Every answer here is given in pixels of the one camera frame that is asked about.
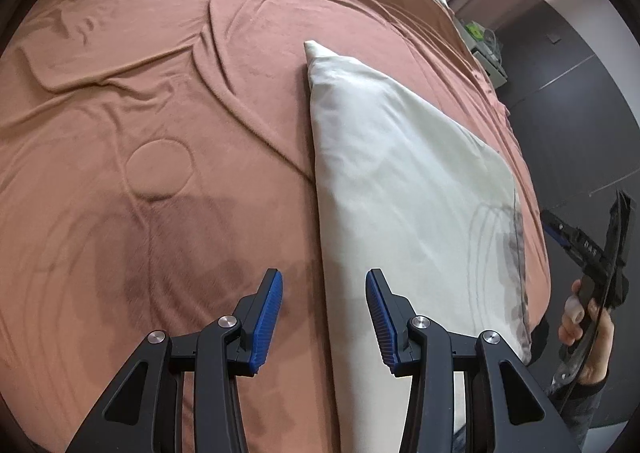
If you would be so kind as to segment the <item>brown bed blanket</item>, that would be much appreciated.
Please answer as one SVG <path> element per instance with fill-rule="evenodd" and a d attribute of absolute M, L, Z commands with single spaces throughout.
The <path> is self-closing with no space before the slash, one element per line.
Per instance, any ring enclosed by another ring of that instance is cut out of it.
<path fill-rule="evenodd" d="M 62 452 L 153 329 L 197 331 L 281 270 L 267 364 L 241 383 L 254 452 L 340 429 L 304 43 L 353 56 L 511 166 L 528 317 L 550 298 L 532 178 L 444 0 L 38 0 L 1 59 L 1 395 Z"/>

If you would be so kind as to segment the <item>cream white garment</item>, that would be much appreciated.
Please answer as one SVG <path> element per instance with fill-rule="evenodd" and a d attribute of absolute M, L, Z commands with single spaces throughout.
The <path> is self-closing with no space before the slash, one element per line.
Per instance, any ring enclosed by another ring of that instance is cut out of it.
<path fill-rule="evenodd" d="M 530 358 L 524 222 L 502 156 L 401 83 L 305 45 L 341 447 L 395 452 L 410 383 L 383 364 L 366 275 L 449 332 Z"/>

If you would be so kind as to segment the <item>white bedside cabinet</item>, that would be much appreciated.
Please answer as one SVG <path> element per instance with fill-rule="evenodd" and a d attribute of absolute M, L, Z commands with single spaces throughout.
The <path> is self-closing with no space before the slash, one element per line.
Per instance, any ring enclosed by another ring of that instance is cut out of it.
<path fill-rule="evenodd" d="M 502 66 L 501 45 L 494 31 L 475 21 L 460 24 L 461 36 L 472 56 L 483 66 L 492 87 L 498 89 L 508 82 Z"/>

